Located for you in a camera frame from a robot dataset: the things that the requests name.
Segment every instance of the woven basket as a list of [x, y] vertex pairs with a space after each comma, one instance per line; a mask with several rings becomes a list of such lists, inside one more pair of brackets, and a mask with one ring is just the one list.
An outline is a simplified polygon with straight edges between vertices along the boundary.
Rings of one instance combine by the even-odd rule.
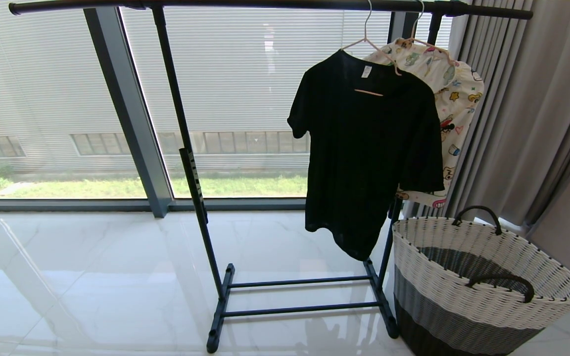
[[[461, 222], [473, 208], [496, 228]], [[485, 207], [393, 226], [395, 310], [421, 355], [506, 355], [570, 311], [570, 271]]]

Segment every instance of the basket rim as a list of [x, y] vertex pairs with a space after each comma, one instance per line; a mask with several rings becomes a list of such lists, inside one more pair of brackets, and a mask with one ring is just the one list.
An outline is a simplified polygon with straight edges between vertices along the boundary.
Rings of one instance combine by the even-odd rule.
[[[455, 283], [459, 286], [465, 286], [466, 284], [468, 284], [468, 282], [470, 281], [469, 278], [462, 277], [458, 273], [455, 273], [452, 270], [444, 268], [444, 266], [441, 266], [440, 264], [432, 261], [431, 259], [428, 258], [428, 256], [426, 256], [423, 252], [421, 252], [421, 250], [419, 250], [418, 247], [413, 245], [410, 241], [408, 241], [407, 238], [405, 238], [402, 234], [400, 234], [399, 232], [397, 232], [395, 230], [395, 226], [399, 225], [402, 222], [410, 221], [410, 220], [419, 220], [419, 219], [421, 219], [423, 221], [428, 220], [428, 219], [430, 219], [430, 220], [446, 220], [446, 221], [453, 220], [450, 217], [412, 217], [412, 218], [400, 219], [400, 220], [396, 221], [395, 223], [393, 223], [393, 225], [391, 226], [391, 228], [393, 229], [393, 239], [396, 236], [399, 237], [400, 241], [402, 241], [403, 245], [406, 246], [407, 248], [409, 248], [410, 250], [414, 250], [415, 252], [417, 252], [421, 259], [423, 259], [425, 262], [434, 264], [435, 265], [434, 268], [439, 270], [439, 272], [444, 273], [446, 275], [446, 277], [450, 277], [450, 278], [455, 279], [455, 281], [453, 281], [453, 283]], [[468, 223], [469, 225], [473, 225], [473, 222], [471, 222], [471, 221], [462, 221], [462, 223]], [[481, 223], [481, 225], [493, 226], [493, 225], [488, 225], [485, 223]], [[530, 245], [535, 246], [538, 253], [543, 254], [546, 258], [548, 258], [550, 260], [556, 261], [556, 259], [553, 259], [549, 255], [547, 255], [547, 253], [545, 253], [540, 248], [538, 248], [538, 246], [536, 246], [534, 243], [532, 243], [531, 241], [529, 241], [527, 239], [524, 239], [524, 237], [520, 237], [515, 232], [511, 232], [511, 231], [507, 230], [506, 228], [503, 228], [502, 231], [503, 231], [503, 233], [507, 233], [511, 238], [522, 240], [522, 242], [525, 242], [525, 243], [528, 243]], [[558, 266], [558, 268], [565, 270], [568, 273], [568, 275], [570, 275], [570, 269], [568, 269], [565, 265], [560, 264], [560, 266]], [[501, 286], [493, 286], [492, 284], [487, 284], [484, 282], [479, 282], [479, 283], [475, 284], [474, 286], [472, 286], [471, 288], [481, 290], [481, 291], [500, 291], [503, 293], [516, 293], [516, 294], [522, 295], [518, 291], [514, 291], [512, 289], [504, 288]], [[553, 298], [553, 297], [544, 297], [541, 295], [534, 294], [533, 300], [534, 301], [550, 302], [552, 304], [570, 304], [570, 299], [568, 299], [566, 297], [565, 298]]]

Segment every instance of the rack foot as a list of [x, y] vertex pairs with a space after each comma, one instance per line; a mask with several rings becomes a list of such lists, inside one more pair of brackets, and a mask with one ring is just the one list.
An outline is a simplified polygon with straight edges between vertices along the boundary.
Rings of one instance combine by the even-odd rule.
[[228, 299], [230, 298], [230, 285], [233, 283], [233, 276], [235, 275], [235, 266], [228, 264], [226, 268], [226, 275], [224, 276], [223, 292], [224, 298], [220, 299], [217, 303], [215, 310], [215, 317], [212, 320], [212, 326], [208, 333], [208, 342], [206, 342], [206, 351], [209, 354], [214, 354], [219, 349], [219, 337], [221, 336], [221, 329], [224, 326], [224, 313], [226, 306], [228, 306]]
[[388, 300], [386, 299], [386, 295], [384, 295], [384, 291], [382, 288], [378, 288], [381, 286], [383, 281], [380, 281], [378, 278], [378, 274], [375, 273], [375, 268], [373, 267], [373, 262], [371, 259], [367, 259], [364, 263], [364, 268], [366, 268], [366, 272], [371, 277], [371, 287], [373, 288], [373, 293], [375, 295], [375, 300], [380, 303], [380, 313], [382, 314], [382, 319], [384, 319], [384, 324], [386, 325], [386, 331], [388, 335], [396, 339], [400, 336], [400, 329], [397, 326], [397, 322], [393, 317], [393, 312], [391, 311], [391, 307], [388, 304]]

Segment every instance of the rack base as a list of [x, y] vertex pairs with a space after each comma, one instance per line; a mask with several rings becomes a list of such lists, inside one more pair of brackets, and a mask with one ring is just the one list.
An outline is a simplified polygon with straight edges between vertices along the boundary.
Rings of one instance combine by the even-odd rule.
[[[388, 335], [396, 339], [399, 337], [399, 328], [393, 317], [391, 307], [386, 299], [386, 295], [381, 288], [382, 280], [378, 278], [378, 274], [375, 272], [373, 267], [373, 262], [371, 259], [367, 259], [364, 263], [364, 268], [366, 269], [366, 275], [349, 276], [349, 277], [335, 277], [335, 278], [318, 278], [318, 279], [294, 279], [290, 281], [272, 281], [272, 282], [253, 282], [253, 283], [233, 283], [233, 276], [235, 275], [235, 266], [233, 264], [228, 264], [226, 268], [226, 275], [224, 276], [223, 287], [223, 298], [219, 299], [217, 303], [217, 309], [215, 310], [215, 316], [212, 320], [212, 326], [210, 327], [210, 332], [208, 333], [208, 342], [206, 342], [206, 350], [209, 354], [213, 354], [219, 348], [219, 338], [221, 336], [221, 331], [224, 326], [224, 319], [226, 317], [241, 317], [241, 316], [251, 316], [251, 315], [268, 315], [268, 314], [280, 314], [280, 313], [297, 313], [297, 312], [314, 312], [314, 311], [334, 311], [337, 309], [354, 309], [354, 308], [367, 308], [367, 307], [380, 307], [380, 313], [382, 314], [382, 319], [386, 325], [386, 331]], [[373, 294], [375, 295], [375, 302], [362, 302], [362, 303], [348, 303], [348, 304], [332, 304], [327, 306], [310, 306], [310, 307], [294, 307], [294, 308], [278, 308], [278, 309], [261, 309], [257, 311], [226, 311], [226, 306], [228, 306], [228, 299], [230, 298], [230, 291], [233, 288], [253, 288], [253, 287], [263, 287], [263, 286], [285, 286], [292, 284], [312, 284], [312, 283], [328, 283], [328, 282], [343, 282], [343, 281], [362, 281], [368, 280], [371, 283], [371, 288], [373, 289]]]

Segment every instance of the white woven section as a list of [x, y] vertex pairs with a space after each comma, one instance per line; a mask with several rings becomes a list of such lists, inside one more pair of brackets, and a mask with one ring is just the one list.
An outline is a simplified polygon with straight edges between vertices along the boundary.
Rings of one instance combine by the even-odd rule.
[[[417, 218], [393, 226], [395, 264], [424, 297], [473, 322], [515, 329], [541, 329], [570, 311], [570, 271], [537, 246], [503, 230], [495, 235], [490, 225], [448, 218]], [[523, 303], [516, 291], [489, 284], [468, 288], [468, 278], [445, 270], [418, 248], [437, 247], [469, 252], [489, 259], [531, 282], [536, 295]]]

